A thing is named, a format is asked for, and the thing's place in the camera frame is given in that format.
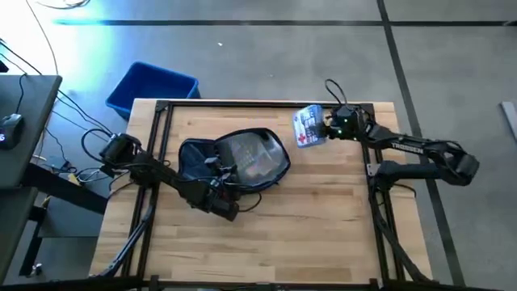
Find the concrete floor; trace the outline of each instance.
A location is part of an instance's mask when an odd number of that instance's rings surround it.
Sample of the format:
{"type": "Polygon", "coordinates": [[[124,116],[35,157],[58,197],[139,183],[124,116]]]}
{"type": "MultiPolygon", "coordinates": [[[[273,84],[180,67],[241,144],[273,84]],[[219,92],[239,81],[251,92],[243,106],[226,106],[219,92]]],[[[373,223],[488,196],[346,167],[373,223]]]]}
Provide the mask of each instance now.
{"type": "MultiPolygon", "coordinates": [[[[514,0],[385,3],[391,20],[517,19],[514,0]]],[[[201,95],[215,99],[331,100],[323,80],[334,78],[350,100],[394,102],[401,130],[410,133],[383,27],[65,26],[52,22],[380,20],[375,0],[92,0],[71,11],[33,6],[56,53],[64,79],[61,89],[113,131],[124,131],[125,122],[104,106],[104,100],[134,61],[146,61],[196,76],[201,95]]],[[[50,51],[24,1],[3,2],[0,8],[9,11],[0,19],[0,38],[44,73],[55,74],[50,51]]],[[[469,187],[438,182],[465,280],[471,286],[513,289],[517,145],[498,103],[517,101],[517,27],[394,27],[393,34],[423,134],[457,140],[481,162],[469,187]]],[[[79,168],[95,166],[79,146],[83,128],[90,125],[61,103],[54,111],[60,116],[53,114],[48,128],[60,138],[66,155],[79,168]]],[[[103,141],[92,137],[89,143],[97,150],[103,141]]],[[[52,154],[58,154],[58,147],[48,139],[44,155],[52,154]]],[[[93,187],[107,192],[105,183],[93,187]]],[[[433,275],[451,283],[427,189],[423,183],[416,183],[416,188],[433,275]]],[[[27,247],[24,239],[7,284],[87,276],[102,218],[62,201],[53,203],[57,213],[73,213],[76,222],[92,221],[88,230],[77,233],[72,220],[52,224],[49,236],[68,233],[81,238],[44,240],[39,261],[45,268],[40,278],[16,276],[27,247]]]]}

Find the wooden tabletop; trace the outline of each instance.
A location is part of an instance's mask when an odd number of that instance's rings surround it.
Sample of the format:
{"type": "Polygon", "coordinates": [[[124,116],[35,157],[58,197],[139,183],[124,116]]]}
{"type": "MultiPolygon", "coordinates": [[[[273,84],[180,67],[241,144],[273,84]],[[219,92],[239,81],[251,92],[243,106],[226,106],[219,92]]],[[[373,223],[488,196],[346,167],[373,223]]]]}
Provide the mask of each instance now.
{"type": "MultiPolygon", "coordinates": [[[[156,99],[138,99],[133,105],[127,133],[139,138],[144,148],[155,104],[156,99]]],[[[373,104],[377,122],[398,131],[393,104],[373,104]]],[[[166,152],[174,169],[178,168],[179,146],[186,138],[216,139],[252,127],[267,127],[277,133],[292,166],[279,186],[263,192],[262,203],[256,209],[239,213],[234,222],[192,209],[173,188],[162,184],[146,277],[344,284],[363,284],[380,277],[360,144],[328,141],[298,149],[291,124],[295,110],[174,107],[166,152]]],[[[162,114],[155,156],[164,119],[162,114]]],[[[404,154],[398,151],[385,150],[383,155],[385,159],[405,161],[404,154]]],[[[114,188],[127,182],[120,180],[114,188]]],[[[136,196],[137,187],[132,186],[108,203],[90,273],[101,272],[124,245],[136,196]]],[[[393,188],[391,197],[401,245],[421,271],[431,277],[414,194],[393,188]]],[[[245,196],[239,204],[246,208],[257,199],[256,195],[245,196]]],[[[136,274],[140,247],[138,244],[135,249],[132,274],[136,274]]],[[[394,277],[391,251],[387,254],[394,277]]]]}

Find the black bag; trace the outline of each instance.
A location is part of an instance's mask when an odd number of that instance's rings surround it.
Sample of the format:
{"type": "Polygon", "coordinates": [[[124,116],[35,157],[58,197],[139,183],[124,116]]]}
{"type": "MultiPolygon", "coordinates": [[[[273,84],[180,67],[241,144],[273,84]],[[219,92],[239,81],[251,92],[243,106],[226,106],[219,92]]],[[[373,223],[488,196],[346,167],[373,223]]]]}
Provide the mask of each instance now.
{"type": "Polygon", "coordinates": [[[243,129],[218,139],[189,138],[179,147],[179,174],[185,179],[207,179],[220,175],[219,167],[231,169],[225,189],[235,200],[240,195],[261,192],[277,183],[291,166],[287,151],[270,129],[243,129]]]}

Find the black desk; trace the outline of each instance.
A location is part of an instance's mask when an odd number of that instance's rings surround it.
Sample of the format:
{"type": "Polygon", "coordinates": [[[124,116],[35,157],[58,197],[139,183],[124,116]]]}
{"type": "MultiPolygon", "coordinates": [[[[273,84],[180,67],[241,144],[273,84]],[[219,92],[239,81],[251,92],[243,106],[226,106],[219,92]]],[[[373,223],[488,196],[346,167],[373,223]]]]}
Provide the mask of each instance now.
{"type": "MultiPolygon", "coordinates": [[[[0,74],[0,118],[15,113],[19,97],[21,96],[19,77],[0,74]]],[[[44,192],[50,196],[55,196],[100,214],[104,214],[107,204],[105,197],[61,179],[50,171],[30,163],[40,135],[47,123],[48,116],[52,111],[61,80],[60,76],[28,75],[23,77],[24,94],[19,109],[19,114],[25,120],[22,137],[20,143],[14,149],[0,150],[0,196],[2,196],[0,197],[0,203],[2,203],[2,209],[12,207],[16,210],[13,213],[17,213],[18,216],[12,217],[11,220],[27,221],[28,218],[38,222],[23,261],[23,266],[20,269],[20,276],[26,276],[32,271],[32,265],[36,260],[41,244],[41,238],[38,236],[38,233],[46,214],[45,208],[32,206],[35,196],[21,191],[18,188],[20,185],[25,188],[34,188],[36,192],[44,192]]],[[[24,226],[24,223],[21,226],[20,223],[2,223],[2,233],[18,234],[23,231],[24,226]]],[[[7,235],[0,238],[2,239],[0,243],[2,247],[6,243],[9,246],[17,245],[19,241],[19,235],[7,235]]],[[[5,267],[4,263],[0,258],[0,279],[2,279],[1,270],[5,267]]]]}

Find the computer mouse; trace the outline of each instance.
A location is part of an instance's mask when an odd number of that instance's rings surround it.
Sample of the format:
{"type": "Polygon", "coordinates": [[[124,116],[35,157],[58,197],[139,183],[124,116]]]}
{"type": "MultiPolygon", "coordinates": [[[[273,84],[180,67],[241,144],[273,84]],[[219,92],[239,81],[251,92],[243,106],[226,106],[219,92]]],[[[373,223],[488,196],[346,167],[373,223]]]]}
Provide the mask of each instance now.
{"type": "Polygon", "coordinates": [[[0,150],[10,150],[18,145],[23,125],[23,117],[16,113],[0,120],[0,150]]]}

